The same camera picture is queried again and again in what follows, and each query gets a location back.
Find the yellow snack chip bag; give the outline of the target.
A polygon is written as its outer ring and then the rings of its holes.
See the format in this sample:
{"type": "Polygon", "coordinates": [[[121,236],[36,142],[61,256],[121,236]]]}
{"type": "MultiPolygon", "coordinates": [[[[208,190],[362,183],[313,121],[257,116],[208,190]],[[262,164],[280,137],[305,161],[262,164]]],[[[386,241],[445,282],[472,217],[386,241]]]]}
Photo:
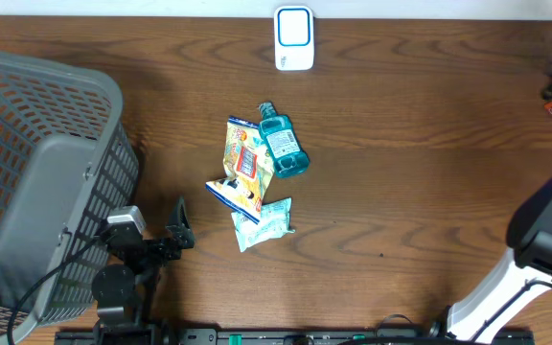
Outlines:
{"type": "Polygon", "coordinates": [[[259,223],[274,166],[257,124],[228,118],[223,167],[226,176],[206,182],[206,189],[233,211],[259,223]]]}

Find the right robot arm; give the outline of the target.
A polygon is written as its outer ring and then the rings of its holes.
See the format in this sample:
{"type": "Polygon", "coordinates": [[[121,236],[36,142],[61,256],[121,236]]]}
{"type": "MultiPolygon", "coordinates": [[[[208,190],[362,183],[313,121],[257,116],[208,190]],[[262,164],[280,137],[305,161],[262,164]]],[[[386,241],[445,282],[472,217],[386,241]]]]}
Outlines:
{"type": "MultiPolygon", "coordinates": [[[[548,77],[541,96],[552,114],[552,61],[548,77]]],[[[506,245],[483,281],[433,324],[431,336],[490,344],[528,304],[552,290],[552,177],[515,211],[506,245]]]]}

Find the mint green wipes pack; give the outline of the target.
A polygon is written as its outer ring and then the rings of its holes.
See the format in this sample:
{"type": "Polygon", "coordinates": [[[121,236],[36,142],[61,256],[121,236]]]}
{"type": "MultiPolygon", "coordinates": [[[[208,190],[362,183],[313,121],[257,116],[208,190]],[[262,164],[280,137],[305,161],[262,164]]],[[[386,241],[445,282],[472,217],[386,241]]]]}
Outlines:
{"type": "Polygon", "coordinates": [[[242,213],[231,214],[240,252],[272,239],[280,239],[295,230],[290,227],[292,198],[278,200],[262,207],[259,223],[254,223],[242,213]]]}

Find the blue mouthwash bottle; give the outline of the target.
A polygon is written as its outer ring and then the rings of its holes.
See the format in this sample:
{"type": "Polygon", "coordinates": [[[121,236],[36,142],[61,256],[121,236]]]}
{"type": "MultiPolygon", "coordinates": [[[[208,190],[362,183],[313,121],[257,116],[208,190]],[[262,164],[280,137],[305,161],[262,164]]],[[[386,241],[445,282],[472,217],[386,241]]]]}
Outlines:
{"type": "Polygon", "coordinates": [[[280,178],[289,178],[304,173],[310,159],[302,150],[289,116],[277,112],[272,102],[258,107],[262,120],[259,133],[273,159],[274,172],[280,178]]]}

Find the orange chocolate bar wrapper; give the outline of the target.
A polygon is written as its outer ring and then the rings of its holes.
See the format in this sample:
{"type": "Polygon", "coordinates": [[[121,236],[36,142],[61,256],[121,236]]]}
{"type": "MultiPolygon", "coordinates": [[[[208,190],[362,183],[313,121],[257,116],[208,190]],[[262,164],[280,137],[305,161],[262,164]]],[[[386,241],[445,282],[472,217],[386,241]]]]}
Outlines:
{"type": "Polygon", "coordinates": [[[544,104],[544,109],[546,110],[546,112],[552,116],[552,101],[550,102],[547,102],[544,104]]]}

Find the grey plastic mesh basket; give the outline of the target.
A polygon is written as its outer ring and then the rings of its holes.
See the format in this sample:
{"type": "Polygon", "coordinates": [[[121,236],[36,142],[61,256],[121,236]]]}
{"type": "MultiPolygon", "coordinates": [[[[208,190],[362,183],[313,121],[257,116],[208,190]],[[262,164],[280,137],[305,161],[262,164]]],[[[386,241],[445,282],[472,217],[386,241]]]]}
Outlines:
{"type": "Polygon", "coordinates": [[[104,73],[0,52],[0,344],[91,307],[91,238],[138,180],[123,105],[104,73]]]}

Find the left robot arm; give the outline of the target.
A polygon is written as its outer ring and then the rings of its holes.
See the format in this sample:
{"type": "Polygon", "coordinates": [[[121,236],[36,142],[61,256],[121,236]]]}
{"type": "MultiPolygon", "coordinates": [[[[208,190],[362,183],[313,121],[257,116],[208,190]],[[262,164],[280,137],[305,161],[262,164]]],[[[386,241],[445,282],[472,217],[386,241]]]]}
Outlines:
{"type": "Polygon", "coordinates": [[[97,344],[175,342],[165,322],[150,319],[150,310],[161,268],[195,246],[184,199],[177,200],[169,216],[166,237],[146,240],[145,229],[139,208],[126,206],[111,211],[97,233],[99,243],[120,260],[100,269],[91,284],[98,303],[97,344]]]}

